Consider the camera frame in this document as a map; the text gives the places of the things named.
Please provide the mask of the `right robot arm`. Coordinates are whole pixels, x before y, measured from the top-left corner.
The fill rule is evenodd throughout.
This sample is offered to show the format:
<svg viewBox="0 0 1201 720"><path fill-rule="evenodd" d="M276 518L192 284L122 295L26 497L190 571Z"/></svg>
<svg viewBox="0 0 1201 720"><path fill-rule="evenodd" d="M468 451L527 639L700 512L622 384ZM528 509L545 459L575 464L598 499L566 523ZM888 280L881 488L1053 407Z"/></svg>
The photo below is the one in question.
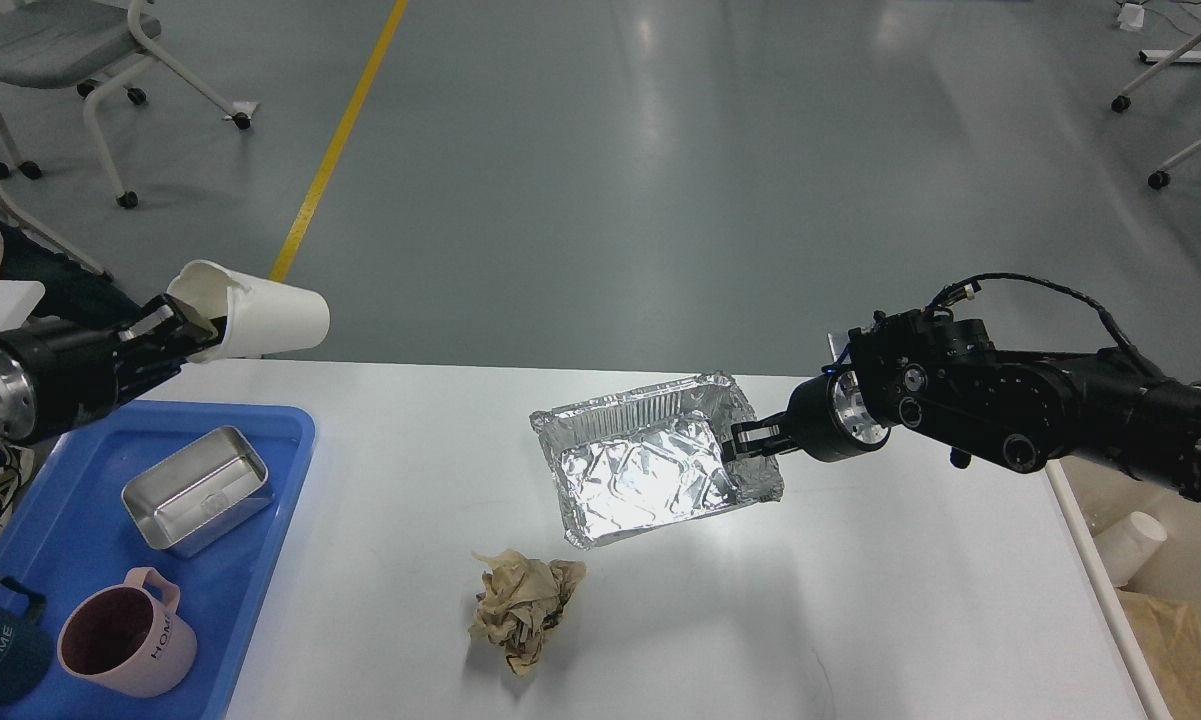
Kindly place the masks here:
<svg viewBox="0 0 1201 720"><path fill-rule="evenodd" d="M722 460L800 451L838 462L906 428L946 446L960 469L979 457L1030 474L1076 456L1201 505L1201 383L1164 374L1093 298L1036 277L1029 283L1094 310L1111 346L1002 350L981 320L954 311L988 280L948 284L919 310L876 311L784 412L731 425Z"/></svg>

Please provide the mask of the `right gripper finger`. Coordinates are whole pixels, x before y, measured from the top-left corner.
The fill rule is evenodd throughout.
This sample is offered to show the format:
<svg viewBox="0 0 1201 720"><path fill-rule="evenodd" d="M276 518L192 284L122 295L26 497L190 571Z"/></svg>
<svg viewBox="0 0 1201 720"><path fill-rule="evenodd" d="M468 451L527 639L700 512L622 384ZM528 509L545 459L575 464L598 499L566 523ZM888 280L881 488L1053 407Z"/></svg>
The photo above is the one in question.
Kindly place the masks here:
<svg viewBox="0 0 1201 720"><path fill-rule="evenodd" d="M782 430L784 419L784 415L770 415L761 420L731 424L728 438L722 442L722 461L736 462L791 452L793 439Z"/></svg>

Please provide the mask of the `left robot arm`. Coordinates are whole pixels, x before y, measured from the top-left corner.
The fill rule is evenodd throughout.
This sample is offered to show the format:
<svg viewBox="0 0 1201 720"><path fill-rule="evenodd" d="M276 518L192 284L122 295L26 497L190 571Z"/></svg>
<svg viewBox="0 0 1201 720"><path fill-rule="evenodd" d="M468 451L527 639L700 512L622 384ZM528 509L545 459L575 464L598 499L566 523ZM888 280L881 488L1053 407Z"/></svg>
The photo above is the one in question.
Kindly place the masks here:
<svg viewBox="0 0 1201 720"><path fill-rule="evenodd" d="M16 445L94 424L225 342L228 319L161 293L138 322L43 320L0 332L0 436Z"/></svg>

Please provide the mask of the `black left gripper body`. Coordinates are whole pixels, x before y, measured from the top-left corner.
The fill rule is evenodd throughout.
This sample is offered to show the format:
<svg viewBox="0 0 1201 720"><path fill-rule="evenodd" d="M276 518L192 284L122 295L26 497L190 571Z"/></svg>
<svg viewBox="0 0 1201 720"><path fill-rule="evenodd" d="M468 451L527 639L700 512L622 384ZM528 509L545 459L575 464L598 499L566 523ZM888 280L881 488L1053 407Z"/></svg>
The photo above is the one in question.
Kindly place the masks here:
<svg viewBox="0 0 1201 720"><path fill-rule="evenodd" d="M0 332L0 437L16 445L92 424L151 386L121 386L120 334L70 322Z"/></svg>

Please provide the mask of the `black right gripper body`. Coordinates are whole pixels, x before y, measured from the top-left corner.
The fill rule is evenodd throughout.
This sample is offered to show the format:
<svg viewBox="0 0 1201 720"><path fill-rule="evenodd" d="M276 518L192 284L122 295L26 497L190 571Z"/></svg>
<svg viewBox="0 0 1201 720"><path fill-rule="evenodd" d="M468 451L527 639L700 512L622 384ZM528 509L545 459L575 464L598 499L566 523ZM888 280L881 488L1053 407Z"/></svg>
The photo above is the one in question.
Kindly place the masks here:
<svg viewBox="0 0 1201 720"><path fill-rule="evenodd" d="M884 448L891 428L870 414L856 373L837 370L793 389L785 436L809 457L838 462Z"/></svg>

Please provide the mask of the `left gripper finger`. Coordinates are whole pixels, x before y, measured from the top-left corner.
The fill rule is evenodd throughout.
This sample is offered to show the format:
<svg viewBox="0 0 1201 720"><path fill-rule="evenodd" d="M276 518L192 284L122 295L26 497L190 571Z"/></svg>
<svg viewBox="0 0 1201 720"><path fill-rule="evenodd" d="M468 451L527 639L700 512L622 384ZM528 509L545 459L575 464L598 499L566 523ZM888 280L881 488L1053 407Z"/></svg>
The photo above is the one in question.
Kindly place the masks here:
<svg viewBox="0 0 1201 720"><path fill-rule="evenodd" d="M184 305L155 305L120 328L121 386L160 386L179 374L189 358L221 346L226 316L204 316Z"/></svg>

